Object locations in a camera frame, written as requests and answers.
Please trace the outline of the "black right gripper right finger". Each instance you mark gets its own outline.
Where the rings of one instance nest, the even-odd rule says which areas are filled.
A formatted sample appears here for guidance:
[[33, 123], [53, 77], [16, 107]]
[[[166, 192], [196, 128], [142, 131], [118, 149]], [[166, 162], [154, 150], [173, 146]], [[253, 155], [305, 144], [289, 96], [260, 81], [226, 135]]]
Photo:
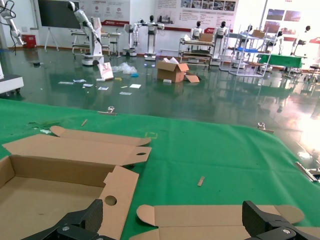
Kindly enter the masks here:
[[280, 215], [260, 210], [252, 201], [242, 203], [242, 224], [251, 240], [318, 240]]

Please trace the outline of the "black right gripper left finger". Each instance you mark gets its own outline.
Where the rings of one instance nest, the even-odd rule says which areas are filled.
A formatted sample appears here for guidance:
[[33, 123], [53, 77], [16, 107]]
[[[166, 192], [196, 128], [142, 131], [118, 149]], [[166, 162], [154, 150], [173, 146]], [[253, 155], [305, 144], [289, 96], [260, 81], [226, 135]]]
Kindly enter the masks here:
[[103, 221], [103, 201], [95, 199], [88, 208], [67, 213], [54, 226], [26, 240], [104, 240], [98, 233]]

